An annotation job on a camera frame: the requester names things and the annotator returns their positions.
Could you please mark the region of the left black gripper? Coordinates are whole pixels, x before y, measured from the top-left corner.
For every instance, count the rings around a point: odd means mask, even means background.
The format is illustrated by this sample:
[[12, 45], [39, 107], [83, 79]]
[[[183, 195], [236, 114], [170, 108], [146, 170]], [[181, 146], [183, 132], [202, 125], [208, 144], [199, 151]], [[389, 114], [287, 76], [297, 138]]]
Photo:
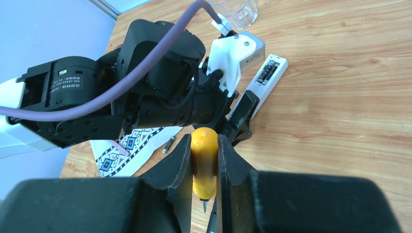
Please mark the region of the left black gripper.
[[[223, 76], [220, 69], [207, 75], [199, 69], [193, 81], [188, 83], [182, 95], [163, 99], [149, 95], [135, 95], [129, 108], [128, 129], [189, 126], [220, 128], [230, 111], [233, 101], [239, 96], [235, 91], [228, 97], [227, 91], [219, 88]], [[237, 107], [226, 120], [222, 135], [232, 146], [252, 136], [250, 121], [259, 98], [251, 90], [246, 90]]]

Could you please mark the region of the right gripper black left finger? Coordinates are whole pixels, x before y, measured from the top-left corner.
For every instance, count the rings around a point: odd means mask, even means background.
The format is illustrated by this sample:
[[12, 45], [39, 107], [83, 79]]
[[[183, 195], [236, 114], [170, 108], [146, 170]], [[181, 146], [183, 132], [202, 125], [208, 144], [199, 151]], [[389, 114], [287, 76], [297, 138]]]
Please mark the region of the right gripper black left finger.
[[188, 233], [190, 135], [138, 177], [37, 179], [0, 206], [3, 233]]

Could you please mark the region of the yellow handled screwdriver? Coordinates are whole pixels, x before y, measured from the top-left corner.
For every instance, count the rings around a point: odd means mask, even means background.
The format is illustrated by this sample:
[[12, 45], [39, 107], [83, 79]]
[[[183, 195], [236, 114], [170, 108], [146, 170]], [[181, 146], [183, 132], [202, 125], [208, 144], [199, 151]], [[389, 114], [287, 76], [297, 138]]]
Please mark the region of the yellow handled screwdriver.
[[191, 133], [192, 187], [203, 203], [204, 212], [216, 194], [218, 150], [218, 134], [213, 129], [200, 127]]

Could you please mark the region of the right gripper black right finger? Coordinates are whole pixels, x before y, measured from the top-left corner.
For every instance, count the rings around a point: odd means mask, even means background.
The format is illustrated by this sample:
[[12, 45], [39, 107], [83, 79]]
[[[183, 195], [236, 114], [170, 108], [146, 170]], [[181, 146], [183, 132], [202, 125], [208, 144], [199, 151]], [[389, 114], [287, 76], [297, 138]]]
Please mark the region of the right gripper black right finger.
[[218, 138], [217, 232], [399, 233], [385, 195], [359, 177], [259, 171]]

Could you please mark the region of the clear drinking glass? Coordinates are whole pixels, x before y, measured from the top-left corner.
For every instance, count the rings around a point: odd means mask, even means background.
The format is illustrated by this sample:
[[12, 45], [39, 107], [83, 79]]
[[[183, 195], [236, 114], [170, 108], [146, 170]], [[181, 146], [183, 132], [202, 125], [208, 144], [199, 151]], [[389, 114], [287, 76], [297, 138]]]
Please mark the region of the clear drinking glass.
[[207, 2], [238, 31], [250, 27], [258, 17], [255, 0], [208, 0]]

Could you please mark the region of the white slim remote control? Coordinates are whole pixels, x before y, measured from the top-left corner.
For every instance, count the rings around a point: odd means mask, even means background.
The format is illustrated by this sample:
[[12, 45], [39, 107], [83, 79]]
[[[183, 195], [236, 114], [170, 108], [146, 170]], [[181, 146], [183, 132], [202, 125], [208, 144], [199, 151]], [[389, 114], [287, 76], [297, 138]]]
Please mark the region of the white slim remote control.
[[[285, 58], [278, 57], [271, 54], [260, 67], [252, 81], [249, 83], [245, 90], [251, 90], [259, 98], [259, 104], [257, 105], [253, 116], [256, 114], [258, 109], [262, 106], [262, 103], [267, 99], [268, 95], [271, 93], [274, 86], [280, 80], [284, 72], [286, 71], [289, 63]], [[230, 105], [236, 102], [235, 107], [237, 107], [238, 102], [244, 93], [239, 93], [237, 88], [232, 97], [227, 97], [227, 91], [221, 91], [218, 84], [218, 92], [223, 94], [223, 99], [227, 101], [223, 105], [224, 116], [229, 119], [234, 109], [230, 109]]]

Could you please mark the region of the black silver battery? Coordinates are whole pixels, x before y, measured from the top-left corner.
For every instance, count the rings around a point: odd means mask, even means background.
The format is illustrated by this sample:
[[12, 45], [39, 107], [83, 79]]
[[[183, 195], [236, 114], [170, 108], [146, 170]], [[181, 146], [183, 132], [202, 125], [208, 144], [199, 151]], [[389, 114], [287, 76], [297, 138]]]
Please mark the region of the black silver battery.
[[164, 154], [166, 154], [169, 151], [174, 141], [175, 141], [175, 136], [171, 136], [168, 142], [166, 143], [164, 149], [162, 150]]

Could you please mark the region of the patterned white placemat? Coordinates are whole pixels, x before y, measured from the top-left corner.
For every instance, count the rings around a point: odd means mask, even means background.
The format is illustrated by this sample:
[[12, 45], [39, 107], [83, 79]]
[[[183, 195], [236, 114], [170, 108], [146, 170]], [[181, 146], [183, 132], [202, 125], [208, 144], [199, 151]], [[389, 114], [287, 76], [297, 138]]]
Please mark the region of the patterned white placemat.
[[95, 162], [102, 178], [130, 177], [151, 157], [155, 150], [176, 136], [182, 127], [134, 129], [119, 139], [91, 140]]

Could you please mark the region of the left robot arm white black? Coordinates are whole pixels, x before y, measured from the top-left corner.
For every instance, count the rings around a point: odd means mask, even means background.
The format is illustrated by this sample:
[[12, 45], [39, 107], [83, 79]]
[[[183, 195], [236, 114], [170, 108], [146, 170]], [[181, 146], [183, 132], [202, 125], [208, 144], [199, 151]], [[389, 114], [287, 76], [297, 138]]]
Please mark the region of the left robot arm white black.
[[[167, 21], [133, 21], [124, 43], [98, 60], [69, 56], [31, 67], [0, 85], [4, 107], [36, 112], [73, 109], [130, 74], [172, 28]], [[261, 62], [265, 43], [249, 32], [229, 31], [212, 42], [209, 56], [201, 40], [184, 30], [171, 48], [118, 99], [85, 116], [58, 121], [0, 118], [0, 155], [68, 148], [88, 140], [116, 140], [134, 129], [192, 125], [210, 127], [233, 142], [250, 135], [258, 98], [247, 94], [240, 121], [226, 115], [242, 73]]]

